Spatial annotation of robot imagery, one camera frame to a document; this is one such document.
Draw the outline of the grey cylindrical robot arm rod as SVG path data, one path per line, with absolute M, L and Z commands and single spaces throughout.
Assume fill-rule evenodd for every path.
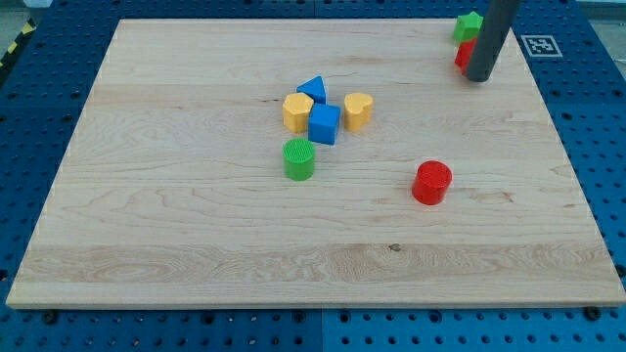
M 472 82 L 487 81 L 497 62 L 521 0 L 492 0 L 466 68 L 466 78 Z

